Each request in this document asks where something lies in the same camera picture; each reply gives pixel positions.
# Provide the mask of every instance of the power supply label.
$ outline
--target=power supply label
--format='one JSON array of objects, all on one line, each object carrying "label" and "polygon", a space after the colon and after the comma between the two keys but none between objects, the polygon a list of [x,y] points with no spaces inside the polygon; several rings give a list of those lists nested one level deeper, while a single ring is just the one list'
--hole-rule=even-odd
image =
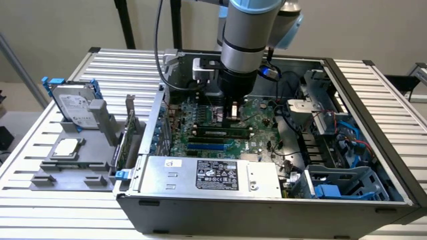
[{"label": "power supply label", "polygon": [[198,160],[195,186],[204,190],[239,190],[235,161]]}]

